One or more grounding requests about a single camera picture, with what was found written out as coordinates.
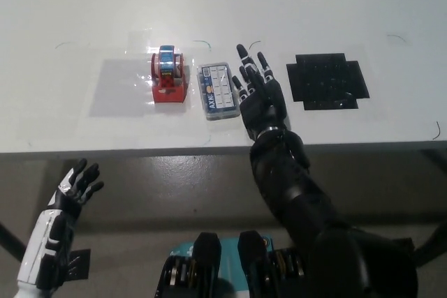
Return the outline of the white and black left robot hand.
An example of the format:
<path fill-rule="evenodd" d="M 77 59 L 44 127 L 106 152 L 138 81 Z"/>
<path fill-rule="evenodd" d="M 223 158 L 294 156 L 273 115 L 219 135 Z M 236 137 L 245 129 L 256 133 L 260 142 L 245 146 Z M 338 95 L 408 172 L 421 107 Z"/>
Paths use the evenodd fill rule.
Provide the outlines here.
<path fill-rule="evenodd" d="M 68 272 L 74 230 L 82 208 L 104 187 L 99 165 L 85 158 L 72 167 L 40 213 L 17 275 L 16 297 L 51 297 Z"/>

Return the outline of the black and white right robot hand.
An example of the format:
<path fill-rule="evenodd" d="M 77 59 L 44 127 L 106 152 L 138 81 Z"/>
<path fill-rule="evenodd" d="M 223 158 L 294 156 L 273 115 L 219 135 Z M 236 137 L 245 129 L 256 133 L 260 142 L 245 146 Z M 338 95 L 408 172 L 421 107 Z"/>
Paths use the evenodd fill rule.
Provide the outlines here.
<path fill-rule="evenodd" d="M 240 101 L 243 124 L 249 137 L 256 140 L 261 133 L 287 128 L 286 103 L 280 83 L 262 52 L 257 54 L 260 67 L 248 53 L 244 45 L 236 47 L 242 65 L 239 67 L 241 82 L 232 76 Z"/>

